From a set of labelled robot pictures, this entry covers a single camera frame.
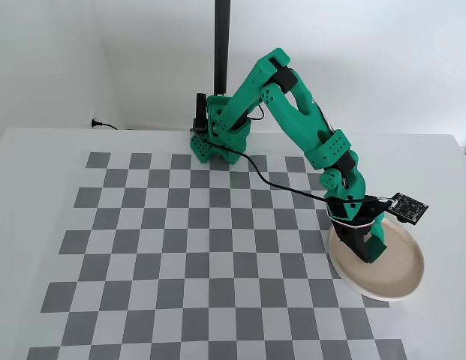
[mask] black wire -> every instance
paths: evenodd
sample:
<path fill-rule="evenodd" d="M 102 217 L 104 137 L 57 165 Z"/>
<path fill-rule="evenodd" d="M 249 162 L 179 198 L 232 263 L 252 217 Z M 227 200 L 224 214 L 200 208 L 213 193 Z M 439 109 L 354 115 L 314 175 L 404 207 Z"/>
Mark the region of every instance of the black wire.
<path fill-rule="evenodd" d="M 261 171 L 257 168 L 257 165 L 246 154 L 244 154 L 244 153 L 242 153 L 240 151 L 232 150 L 231 148 L 227 148 L 226 146 L 216 145 L 213 142 L 210 142 L 209 140 L 204 139 L 201 135 L 199 135 L 195 131 L 195 129 L 189 129 L 189 131 L 194 133 L 194 135 L 196 135 L 199 139 L 204 141 L 206 144 L 209 144 L 210 146 L 214 146 L 215 148 L 225 150 L 227 152 L 232 152 L 234 154 L 238 154 L 238 155 L 241 155 L 244 158 L 246 158 L 251 163 L 251 165 L 254 167 L 254 169 L 256 170 L 256 173 L 259 175 L 261 180 L 263 180 L 269 186 L 274 186 L 275 188 L 278 188 L 278 189 L 290 191 L 292 193 L 296 193 L 296 194 L 299 194 L 299 195 L 304 195 L 305 197 L 310 197 L 312 199 L 323 201 L 325 203 L 330 202 L 330 201 L 334 201 L 334 202 L 337 202 L 337 203 L 349 204 L 349 203 L 363 203 L 363 202 L 367 203 L 367 202 L 370 202 L 370 201 L 377 201 L 377 197 L 366 197 L 366 198 L 363 198 L 363 199 L 351 199 L 351 200 L 342 200 L 342 199 L 334 199 L 334 200 L 330 199 L 330 200 L 328 200 L 328 199 L 325 199 L 324 197 L 316 196 L 316 195 L 313 195 L 311 193 L 305 193 L 304 191 L 296 190 L 296 189 L 293 189 L 291 187 L 283 186 L 283 185 L 280 185 L 280 184 L 275 184 L 275 183 L 270 182 L 270 181 L 268 181 L 268 180 L 266 180 L 264 178 L 263 174 L 261 174 Z"/>

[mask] gray square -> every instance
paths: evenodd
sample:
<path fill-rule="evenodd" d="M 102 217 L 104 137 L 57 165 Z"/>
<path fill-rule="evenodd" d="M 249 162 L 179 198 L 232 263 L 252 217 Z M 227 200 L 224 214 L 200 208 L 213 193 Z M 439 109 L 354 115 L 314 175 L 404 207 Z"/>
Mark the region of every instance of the gray square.
<path fill-rule="evenodd" d="M 318 340 L 320 338 L 312 307 L 290 307 L 287 310 L 293 340 Z"/>
<path fill-rule="evenodd" d="M 185 277 L 187 279 L 209 278 L 209 254 L 187 253 Z"/>
<path fill-rule="evenodd" d="M 96 210 L 93 230 L 114 230 L 118 227 L 120 208 L 99 208 Z"/>
<path fill-rule="evenodd" d="M 338 299 L 336 298 L 335 287 L 332 280 L 309 279 L 309 289 L 315 308 L 338 307 Z"/>
<path fill-rule="evenodd" d="M 407 360 L 403 342 L 400 339 L 376 340 L 381 360 Z"/>
<path fill-rule="evenodd" d="M 340 309 L 344 331 L 348 340 L 372 339 L 373 333 L 369 325 L 368 315 L 364 308 L 345 307 Z"/>
<path fill-rule="evenodd" d="M 189 170 L 191 168 L 191 156 L 189 154 L 173 154 L 171 156 L 171 169 Z"/>
<path fill-rule="evenodd" d="M 105 281 L 109 265 L 108 254 L 85 255 L 79 281 Z"/>
<path fill-rule="evenodd" d="M 44 296 L 41 313 L 69 312 L 76 283 L 50 283 Z"/>
<path fill-rule="evenodd" d="M 164 229 L 166 223 L 165 208 L 145 208 L 141 229 Z"/>
<path fill-rule="evenodd" d="M 154 310 L 128 311 L 122 342 L 124 344 L 151 343 L 154 323 Z"/>
<path fill-rule="evenodd" d="M 256 252 L 278 253 L 278 234 L 276 230 L 255 230 Z"/>
<path fill-rule="evenodd" d="M 209 230 L 209 251 L 231 252 L 233 251 L 233 231 L 231 229 Z"/>
<path fill-rule="evenodd" d="M 278 230 L 297 230 L 296 213 L 292 208 L 275 208 L 275 222 Z"/>
<path fill-rule="evenodd" d="M 89 352 L 89 360 L 119 360 L 121 344 L 93 345 Z"/>
<path fill-rule="evenodd" d="M 305 254 L 324 254 L 323 236 L 319 230 L 300 230 L 299 240 L 301 241 L 302 252 Z"/>
<path fill-rule="evenodd" d="M 212 208 L 230 208 L 230 189 L 209 189 L 209 206 Z"/>
<path fill-rule="evenodd" d="M 132 281 L 106 281 L 99 311 L 127 310 Z"/>
<path fill-rule="evenodd" d="M 158 279 L 160 267 L 160 253 L 139 253 L 136 255 L 133 280 Z"/>
<path fill-rule="evenodd" d="M 60 254 L 85 254 L 90 230 L 68 230 L 62 239 Z"/>
<path fill-rule="evenodd" d="M 254 229 L 252 208 L 232 208 L 233 229 Z"/>
<path fill-rule="evenodd" d="M 260 307 L 236 309 L 236 339 L 264 340 L 263 313 Z"/>
<path fill-rule="evenodd" d="M 220 155 L 212 156 L 209 160 L 209 165 L 211 170 L 229 171 L 230 169 L 229 163 Z"/>
<path fill-rule="evenodd" d="M 208 170 L 191 170 L 191 189 L 209 188 L 209 171 Z"/>
<path fill-rule="evenodd" d="M 151 345 L 150 359 L 151 360 L 179 360 L 180 354 L 181 354 L 181 343 L 179 342 L 178 343 L 153 343 Z"/>
<path fill-rule="evenodd" d="M 235 341 L 210 341 L 209 358 L 220 360 L 237 360 L 238 350 Z"/>
<path fill-rule="evenodd" d="M 365 308 L 389 308 L 389 302 L 375 300 L 373 298 L 368 298 L 364 295 L 362 296 L 362 302 L 365 305 Z"/>
<path fill-rule="evenodd" d="M 320 230 L 329 230 L 332 223 L 326 213 L 326 209 L 320 208 L 316 210 L 317 222 L 320 224 Z"/>
<path fill-rule="evenodd" d="M 320 177 L 320 173 L 308 174 L 309 187 L 311 190 L 326 190 L 325 187 L 320 183 Z"/>
<path fill-rule="evenodd" d="M 249 182 L 249 172 L 244 171 L 231 171 L 230 183 L 232 189 L 249 189 L 251 188 Z"/>
<path fill-rule="evenodd" d="M 140 230 L 116 230 L 113 254 L 135 254 L 140 241 Z"/>
<path fill-rule="evenodd" d="M 59 346 L 32 347 L 26 360 L 57 360 Z"/>
<path fill-rule="evenodd" d="M 207 341 L 208 339 L 208 308 L 183 309 L 181 341 Z"/>
<path fill-rule="evenodd" d="M 286 291 L 282 279 L 260 279 L 261 306 L 263 308 L 285 308 Z"/>
<path fill-rule="evenodd" d="M 110 152 L 91 152 L 89 153 L 87 168 L 93 169 L 106 169 L 107 164 L 110 162 Z"/>
<path fill-rule="evenodd" d="M 91 345 L 97 318 L 97 311 L 69 313 L 62 337 L 62 346 Z"/>
<path fill-rule="evenodd" d="M 269 172 L 269 180 L 273 184 L 282 185 L 282 186 L 285 186 L 287 188 L 290 186 L 290 178 L 287 176 L 287 172 L 271 171 L 271 172 Z M 280 190 L 276 186 L 271 186 L 269 188 L 271 190 Z"/>
<path fill-rule="evenodd" d="M 234 253 L 234 277 L 258 278 L 256 253 Z"/>
<path fill-rule="evenodd" d="M 189 207 L 189 189 L 169 189 L 167 192 L 168 208 L 188 208 Z"/>
<path fill-rule="evenodd" d="M 302 253 L 281 253 L 280 256 L 285 279 L 306 279 L 308 277 Z"/>
<path fill-rule="evenodd" d="M 314 209 L 314 200 L 311 197 L 300 195 L 298 193 L 291 193 L 293 197 L 293 205 L 295 209 Z"/>
<path fill-rule="evenodd" d="M 182 308 L 185 293 L 184 279 L 160 279 L 156 309 Z"/>
<path fill-rule="evenodd" d="M 133 153 L 131 154 L 129 168 L 136 170 L 148 170 L 151 168 L 151 157 L 152 154 Z"/>
<path fill-rule="evenodd" d="M 166 189 L 170 186 L 169 170 L 149 170 L 148 188 Z"/>
<path fill-rule="evenodd" d="M 189 208 L 188 229 L 208 229 L 209 208 Z"/>
<path fill-rule="evenodd" d="M 104 176 L 103 188 L 124 188 L 127 179 L 127 169 L 108 169 Z"/>
<path fill-rule="evenodd" d="M 269 190 L 251 190 L 253 209 L 272 209 L 272 197 Z"/>
<path fill-rule="evenodd" d="M 234 308 L 234 279 L 209 279 L 209 307 Z"/>
<path fill-rule="evenodd" d="M 163 253 L 185 253 L 188 244 L 188 229 L 165 229 Z"/>
<path fill-rule="evenodd" d="M 292 341 L 266 341 L 265 345 L 266 358 L 268 360 L 294 360 L 294 348 Z"/>
<path fill-rule="evenodd" d="M 75 208 L 97 208 L 101 197 L 101 187 L 80 187 L 77 191 Z"/>
<path fill-rule="evenodd" d="M 347 340 L 321 340 L 320 342 L 324 360 L 351 360 Z"/>
<path fill-rule="evenodd" d="M 262 173 L 268 171 L 268 161 L 265 155 L 252 155 L 250 156 L 251 160 L 256 164 L 259 171 Z M 256 169 L 252 165 L 252 163 L 248 162 L 249 171 L 256 172 Z"/>
<path fill-rule="evenodd" d="M 146 203 L 146 189 L 126 188 L 122 198 L 122 208 L 143 208 Z"/>

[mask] white table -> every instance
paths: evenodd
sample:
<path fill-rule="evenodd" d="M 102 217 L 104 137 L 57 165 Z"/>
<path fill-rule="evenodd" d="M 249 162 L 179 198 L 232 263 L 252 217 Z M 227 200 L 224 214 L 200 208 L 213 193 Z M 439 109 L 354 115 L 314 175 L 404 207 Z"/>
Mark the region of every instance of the white table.
<path fill-rule="evenodd" d="M 11 129 L 0 142 L 0 359 L 10 359 L 30 284 L 83 151 L 188 152 L 172 131 Z M 404 225 L 425 257 L 419 289 L 370 317 L 376 338 L 402 338 L 409 360 L 466 359 L 466 157 L 452 136 L 348 134 L 368 194 L 400 191 L 430 205 Z M 282 133 L 252 133 L 249 154 L 300 155 Z M 389 334 L 374 324 L 392 322 Z"/>

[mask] white square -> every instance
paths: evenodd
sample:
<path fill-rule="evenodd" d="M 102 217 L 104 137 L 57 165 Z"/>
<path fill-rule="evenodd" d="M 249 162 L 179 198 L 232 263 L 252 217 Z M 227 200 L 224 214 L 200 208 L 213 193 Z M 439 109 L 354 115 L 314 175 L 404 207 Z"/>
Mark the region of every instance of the white square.
<path fill-rule="evenodd" d="M 179 359 L 206 360 L 208 358 L 208 352 L 208 341 L 185 341 L 181 343 L 181 355 Z"/>
<path fill-rule="evenodd" d="M 190 208 L 208 208 L 209 207 L 209 189 L 190 189 L 189 190 L 189 207 Z"/>
<path fill-rule="evenodd" d="M 211 208 L 209 210 L 209 228 L 210 229 L 231 229 L 231 209 L 230 208 Z"/>
<path fill-rule="evenodd" d="M 153 343 L 181 341 L 182 309 L 156 309 L 152 330 Z"/>
<path fill-rule="evenodd" d="M 296 222 L 299 230 L 319 230 L 320 224 L 317 222 L 315 210 L 305 208 L 295 208 Z"/>
<path fill-rule="evenodd" d="M 257 273 L 262 279 L 282 279 L 279 253 L 257 253 Z"/>
<path fill-rule="evenodd" d="M 255 253 L 256 239 L 252 229 L 233 229 L 233 251 L 236 253 Z"/>
<path fill-rule="evenodd" d="M 98 208 L 120 208 L 125 195 L 123 187 L 103 187 Z"/>
<path fill-rule="evenodd" d="M 191 183 L 190 170 L 171 170 L 170 188 L 189 189 Z"/>
<path fill-rule="evenodd" d="M 152 170 L 169 170 L 171 168 L 171 154 L 168 153 L 154 153 L 151 156 L 151 169 Z"/>
<path fill-rule="evenodd" d="M 99 311 L 96 320 L 93 345 L 120 344 L 125 332 L 126 314 L 124 311 Z"/>
<path fill-rule="evenodd" d="M 209 341 L 236 339 L 236 309 L 234 307 L 209 308 Z"/>
<path fill-rule="evenodd" d="M 141 229 L 137 245 L 139 254 L 160 254 L 163 252 L 164 229 Z"/>
<path fill-rule="evenodd" d="M 144 208 L 121 208 L 118 229 L 140 229 Z"/>
<path fill-rule="evenodd" d="M 149 181 L 149 170 L 130 169 L 126 179 L 127 188 L 146 189 Z"/>
<path fill-rule="evenodd" d="M 343 319 L 338 307 L 315 307 L 314 315 L 321 340 L 346 340 Z"/>
<path fill-rule="evenodd" d="M 107 281 L 128 281 L 133 278 L 136 265 L 135 253 L 113 253 L 107 268 Z"/>
<path fill-rule="evenodd" d="M 293 349 L 294 360 L 320 360 L 323 358 L 323 350 L 319 340 L 293 340 Z"/>
<path fill-rule="evenodd" d="M 260 280 L 235 278 L 234 298 L 237 308 L 260 308 Z"/>
<path fill-rule="evenodd" d="M 376 341 L 371 340 L 348 340 L 351 360 L 380 360 Z"/>
<path fill-rule="evenodd" d="M 150 356 L 150 343 L 123 343 L 119 360 L 149 360 Z"/>
<path fill-rule="evenodd" d="M 300 191 L 310 191 L 311 185 L 309 184 L 308 174 L 305 172 L 289 172 L 287 174 L 290 180 L 290 188 Z"/>
<path fill-rule="evenodd" d="M 165 229 L 187 229 L 189 208 L 167 208 Z"/>
<path fill-rule="evenodd" d="M 157 295 L 157 280 L 134 280 L 131 284 L 128 310 L 156 309 Z"/>
<path fill-rule="evenodd" d="M 209 230 L 188 229 L 187 253 L 207 253 L 209 251 Z"/>
<path fill-rule="evenodd" d="M 115 230 L 91 230 L 86 254 L 111 254 Z"/>
<path fill-rule="evenodd" d="M 302 253 L 298 230 L 277 230 L 280 253 Z"/>
<path fill-rule="evenodd" d="M 331 279 L 328 258 L 325 253 L 304 253 L 308 279 Z"/>
<path fill-rule="evenodd" d="M 251 190 L 231 189 L 231 207 L 240 209 L 251 209 Z"/>
<path fill-rule="evenodd" d="M 161 255 L 160 279 L 184 279 L 185 271 L 185 253 L 163 253 Z"/>
<path fill-rule="evenodd" d="M 272 208 L 253 208 L 253 224 L 256 230 L 276 229 L 274 210 Z"/>
<path fill-rule="evenodd" d="M 290 317 L 286 307 L 263 307 L 264 340 L 291 340 Z"/>
<path fill-rule="evenodd" d="M 168 189 L 147 189 L 145 208 L 166 208 Z"/>
<path fill-rule="evenodd" d="M 71 304 L 71 311 L 99 311 L 103 290 L 103 281 L 78 282 L 76 285 L 76 291 L 74 292 L 73 302 Z"/>
<path fill-rule="evenodd" d="M 233 253 L 209 253 L 209 278 L 234 278 Z"/>
<path fill-rule="evenodd" d="M 209 306 L 209 279 L 185 279 L 183 308 Z"/>
<path fill-rule="evenodd" d="M 336 298 L 340 308 L 363 308 L 361 294 L 353 290 L 342 279 L 332 279 L 335 286 Z"/>
<path fill-rule="evenodd" d="M 308 279 L 284 279 L 284 290 L 289 308 L 312 308 Z"/>

